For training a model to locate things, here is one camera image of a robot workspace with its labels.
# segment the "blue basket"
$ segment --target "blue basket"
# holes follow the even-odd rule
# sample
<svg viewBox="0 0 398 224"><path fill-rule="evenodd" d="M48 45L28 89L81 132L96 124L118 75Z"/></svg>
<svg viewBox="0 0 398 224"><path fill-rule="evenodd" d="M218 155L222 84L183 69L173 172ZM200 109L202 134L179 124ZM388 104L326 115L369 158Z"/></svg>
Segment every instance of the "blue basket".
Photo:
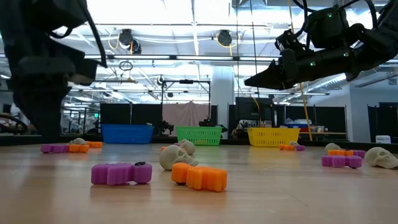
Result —
<svg viewBox="0 0 398 224"><path fill-rule="evenodd" d="M105 143L148 144L152 139L154 127L132 124L102 124Z"/></svg>

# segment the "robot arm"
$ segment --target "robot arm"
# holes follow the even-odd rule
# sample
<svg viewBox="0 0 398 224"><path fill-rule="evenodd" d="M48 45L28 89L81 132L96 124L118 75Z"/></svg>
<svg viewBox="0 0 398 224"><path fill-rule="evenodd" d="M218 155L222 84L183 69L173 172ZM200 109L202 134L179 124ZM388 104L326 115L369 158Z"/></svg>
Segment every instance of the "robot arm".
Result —
<svg viewBox="0 0 398 224"><path fill-rule="evenodd" d="M247 79L247 86L286 90L296 83L312 81L339 73L346 73L348 81L361 71L370 70L393 59L398 54L398 2L390 0L374 19L374 28L362 24L351 27L346 19L345 6L313 11L306 16L303 30L307 44L303 45L291 30L277 38L275 46L281 57L272 61L269 68ZM309 49L312 41L318 49ZM357 47L350 47L360 41Z"/></svg>
<svg viewBox="0 0 398 224"><path fill-rule="evenodd" d="M84 59L84 52L54 41L86 21L101 62ZM68 28L64 35L54 33L62 26ZM86 0L0 0L0 33L11 71L7 84L15 104L43 136L59 137L68 81L90 85L98 64L106 67L104 47Z"/></svg>

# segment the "yellow basket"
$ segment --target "yellow basket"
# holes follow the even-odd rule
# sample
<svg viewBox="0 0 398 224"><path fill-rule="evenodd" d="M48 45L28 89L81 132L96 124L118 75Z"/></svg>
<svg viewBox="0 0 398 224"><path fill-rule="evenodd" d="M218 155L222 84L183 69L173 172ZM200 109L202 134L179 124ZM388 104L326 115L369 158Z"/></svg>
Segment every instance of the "yellow basket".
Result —
<svg viewBox="0 0 398 224"><path fill-rule="evenodd" d="M252 146L278 147L297 142L300 128L249 128L249 140Z"/></svg>

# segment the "green basket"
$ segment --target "green basket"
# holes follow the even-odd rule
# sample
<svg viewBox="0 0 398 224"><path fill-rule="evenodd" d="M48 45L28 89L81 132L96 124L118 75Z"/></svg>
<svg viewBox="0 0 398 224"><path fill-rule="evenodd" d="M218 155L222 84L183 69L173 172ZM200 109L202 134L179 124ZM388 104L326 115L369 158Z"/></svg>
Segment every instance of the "green basket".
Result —
<svg viewBox="0 0 398 224"><path fill-rule="evenodd" d="M221 127L177 127L178 141L187 139L197 146L220 145Z"/></svg>

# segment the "ceiling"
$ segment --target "ceiling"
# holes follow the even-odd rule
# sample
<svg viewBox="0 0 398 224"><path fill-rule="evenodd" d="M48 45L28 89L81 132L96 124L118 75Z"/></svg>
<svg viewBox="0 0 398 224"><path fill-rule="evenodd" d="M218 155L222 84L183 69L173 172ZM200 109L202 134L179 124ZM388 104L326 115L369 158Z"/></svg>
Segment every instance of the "ceiling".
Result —
<svg viewBox="0 0 398 224"><path fill-rule="evenodd" d="M87 0L87 2L108 55L130 56L129 49L124 49L121 45L114 48L121 29L132 29L134 38L142 47L142 55L272 58L279 56L279 51L274 45L275 38L291 26L287 0L112 0L106 4L98 0ZM388 1L374 2L377 6L381 6ZM335 0L308 0L309 6L314 9L330 7L334 3ZM347 11L350 23L360 22L366 27L371 27L371 16L366 3L360 1ZM303 24L303 11L294 6L292 18L295 31L298 31ZM217 43L215 38L221 29L229 30L234 47L222 47ZM56 30L60 34L65 31L64 27ZM99 54L92 31L86 24L74 29L70 36L59 41L82 50L87 55ZM0 42L0 54L3 53ZM123 72L119 69L119 64L126 60L108 60L109 68L98 67L96 81L91 86L73 86L74 90L70 92L67 100L70 103L100 101L160 103L160 86L157 83L160 76L166 80L210 81L213 75L217 75L213 73L215 66L233 67L236 95L238 92L240 95L249 95L257 92L257 89L245 86L244 80L256 72L265 70L269 64L269 61L259 61L256 69L254 60L239 61L238 69L238 62L234 60L225 62L156 58L127 60L134 66L131 71ZM0 58L0 72L9 75L7 61L4 58ZM138 83L127 82L126 79L129 77ZM310 93L338 90L340 81L341 76L337 75L305 83L305 91ZM164 95L166 103L208 101L207 85L175 83L168 91L173 92L174 96L171 98ZM279 102L299 100L284 95L276 97Z"/></svg>

